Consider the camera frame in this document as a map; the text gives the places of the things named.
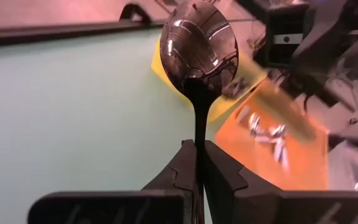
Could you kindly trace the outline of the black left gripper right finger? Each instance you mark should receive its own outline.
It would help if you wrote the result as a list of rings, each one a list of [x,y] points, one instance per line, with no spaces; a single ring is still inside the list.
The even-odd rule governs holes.
[[[280,189],[211,141],[205,143],[203,174],[214,224],[275,222]]]

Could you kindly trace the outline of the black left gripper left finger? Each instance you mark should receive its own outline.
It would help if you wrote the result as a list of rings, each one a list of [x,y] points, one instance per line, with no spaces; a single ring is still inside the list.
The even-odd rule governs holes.
[[[198,222],[198,186],[196,178],[196,146],[183,140],[171,161],[142,190],[181,190],[185,194],[184,222]]]

